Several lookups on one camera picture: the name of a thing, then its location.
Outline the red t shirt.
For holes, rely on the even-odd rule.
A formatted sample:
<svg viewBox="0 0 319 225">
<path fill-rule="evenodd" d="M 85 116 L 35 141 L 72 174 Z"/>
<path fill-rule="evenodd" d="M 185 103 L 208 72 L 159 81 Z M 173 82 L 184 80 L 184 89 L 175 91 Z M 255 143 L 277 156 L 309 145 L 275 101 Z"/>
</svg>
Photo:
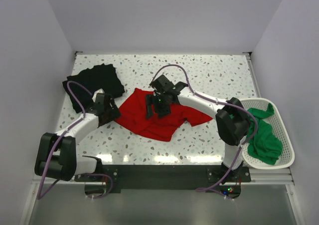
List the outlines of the red t shirt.
<svg viewBox="0 0 319 225">
<path fill-rule="evenodd" d="M 157 114 L 154 114 L 148 119 L 146 118 L 146 95 L 149 94 L 152 92 L 136 88 L 120 106 L 121 116 L 115 122 L 134 134 L 169 142 L 175 131 L 185 121 L 193 127 L 212 120 L 211 117 L 196 109 L 178 104 L 171 105 L 169 115 L 159 118 Z"/>
</svg>

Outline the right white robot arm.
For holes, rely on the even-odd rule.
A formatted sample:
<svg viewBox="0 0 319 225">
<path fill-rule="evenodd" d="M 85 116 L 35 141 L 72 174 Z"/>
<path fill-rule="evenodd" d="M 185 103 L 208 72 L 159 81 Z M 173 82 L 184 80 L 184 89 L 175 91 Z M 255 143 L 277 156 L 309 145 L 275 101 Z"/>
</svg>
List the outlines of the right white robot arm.
<svg viewBox="0 0 319 225">
<path fill-rule="evenodd" d="M 217 132 L 225 143 L 222 165 L 222 176 L 232 182 L 239 177 L 239 167 L 243 164 L 241 144 L 248 138 L 251 126 L 250 114 L 243 108 L 237 98 L 218 99 L 204 93 L 196 92 L 189 83 L 173 84 L 164 75 L 150 83 L 154 89 L 152 95 L 146 96 L 146 118 L 154 114 L 163 118 L 172 112 L 173 105 L 193 108 L 213 118 L 217 124 Z"/>
</svg>

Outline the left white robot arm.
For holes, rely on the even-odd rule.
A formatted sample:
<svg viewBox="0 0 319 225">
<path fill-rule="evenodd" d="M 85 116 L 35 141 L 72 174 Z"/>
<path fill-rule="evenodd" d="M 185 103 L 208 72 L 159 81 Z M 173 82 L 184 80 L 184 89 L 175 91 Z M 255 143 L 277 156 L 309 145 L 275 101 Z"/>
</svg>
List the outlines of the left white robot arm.
<svg viewBox="0 0 319 225">
<path fill-rule="evenodd" d="M 93 103 L 69 127 L 41 136 L 34 172 L 43 175 L 48 164 L 46 177 L 69 181 L 75 175 L 86 174 L 92 181 L 103 176 L 102 162 L 93 156 L 79 156 L 77 145 L 91 132 L 120 117 L 120 112 L 110 94 L 100 89 L 93 95 Z"/>
</svg>

